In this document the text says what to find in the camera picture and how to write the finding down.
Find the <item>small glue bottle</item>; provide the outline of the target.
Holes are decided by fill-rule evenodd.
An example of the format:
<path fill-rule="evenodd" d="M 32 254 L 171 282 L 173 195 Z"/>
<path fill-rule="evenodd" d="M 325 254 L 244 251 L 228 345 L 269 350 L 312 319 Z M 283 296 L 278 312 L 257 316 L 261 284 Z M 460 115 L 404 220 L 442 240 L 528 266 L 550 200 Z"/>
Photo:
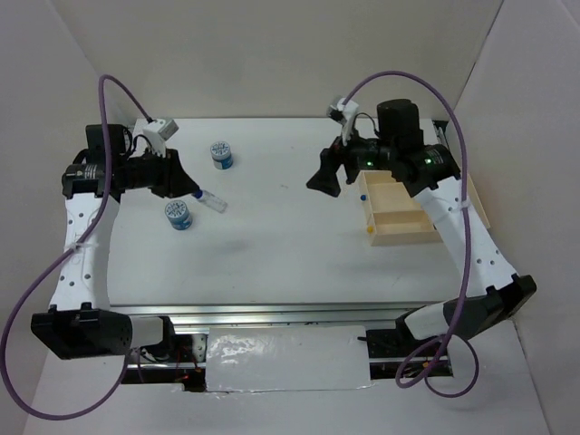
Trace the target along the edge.
<path fill-rule="evenodd" d="M 227 202 L 207 190 L 200 189 L 192 196 L 198 203 L 217 211 L 217 213 L 225 213 L 227 210 Z"/>

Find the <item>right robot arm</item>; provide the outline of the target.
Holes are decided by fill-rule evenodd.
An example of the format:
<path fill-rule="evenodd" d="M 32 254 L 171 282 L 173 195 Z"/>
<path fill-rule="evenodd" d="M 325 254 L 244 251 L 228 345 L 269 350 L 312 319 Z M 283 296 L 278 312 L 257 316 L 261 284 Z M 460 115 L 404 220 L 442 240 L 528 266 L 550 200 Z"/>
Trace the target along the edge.
<path fill-rule="evenodd" d="M 469 340 L 513 316 L 537 285 L 531 275 L 519 275 L 500 253 L 470 202 L 450 151 L 441 144 L 425 143 L 417 105 L 408 99 L 378 104 L 378 130 L 373 139 L 361 137 L 356 130 L 358 113 L 358 104 L 345 98 L 330 104 L 327 115 L 342 130 L 321 151 L 320 168 L 306 186 L 338 197 L 338 169 L 344 169 L 349 184 L 363 169 L 388 170 L 418 201 L 465 276 L 463 299 L 425 305 L 397 319 L 399 351 L 417 354 L 427 339 L 447 332 Z"/>

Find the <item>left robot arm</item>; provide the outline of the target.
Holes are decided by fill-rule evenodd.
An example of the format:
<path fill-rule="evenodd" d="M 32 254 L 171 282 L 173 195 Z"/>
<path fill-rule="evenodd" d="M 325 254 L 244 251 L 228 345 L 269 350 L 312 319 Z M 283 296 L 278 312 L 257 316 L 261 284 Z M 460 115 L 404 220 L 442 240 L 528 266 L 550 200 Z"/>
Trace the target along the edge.
<path fill-rule="evenodd" d="M 172 119 L 149 122 L 141 131 L 145 151 L 135 156 L 135 138 L 120 124 L 109 127 L 111 181 L 105 180 L 102 126 L 85 129 L 87 147 L 62 176 L 67 212 L 64 260 L 45 313 L 34 314 L 33 334 L 62 360 L 124 355 L 144 348 L 166 362 L 178 353 L 179 339 L 166 316 L 130 317 L 111 309 L 107 289 L 111 235 L 121 196 L 147 189 L 160 198 L 199 191 L 182 168 L 179 154 L 166 146 L 177 132 Z"/>

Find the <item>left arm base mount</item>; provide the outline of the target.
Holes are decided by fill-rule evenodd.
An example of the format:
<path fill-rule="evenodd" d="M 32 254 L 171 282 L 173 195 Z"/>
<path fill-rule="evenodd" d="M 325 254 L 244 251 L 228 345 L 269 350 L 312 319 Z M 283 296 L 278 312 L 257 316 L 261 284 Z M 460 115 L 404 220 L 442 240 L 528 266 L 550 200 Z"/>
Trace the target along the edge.
<path fill-rule="evenodd" d="M 177 333 L 167 316 L 162 339 L 132 352 L 122 385 L 175 384 L 185 392 L 205 392 L 207 333 Z"/>

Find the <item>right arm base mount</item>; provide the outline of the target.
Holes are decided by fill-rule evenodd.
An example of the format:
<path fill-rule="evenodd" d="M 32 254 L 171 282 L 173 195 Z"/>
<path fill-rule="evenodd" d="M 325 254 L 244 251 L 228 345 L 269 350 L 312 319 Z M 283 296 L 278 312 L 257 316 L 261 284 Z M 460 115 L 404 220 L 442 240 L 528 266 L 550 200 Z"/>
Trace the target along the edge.
<path fill-rule="evenodd" d="M 392 329 L 366 330 L 357 340 L 367 346 L 370 377 L 372 380 L 394 379 L 398 367 L 403 360 L 426 340 L 403 343 L 399 335 Z M 416 377 L 438 351 L 436 343 L 418 353 L 405 366 L 401 377 L 404 379 Z"/>

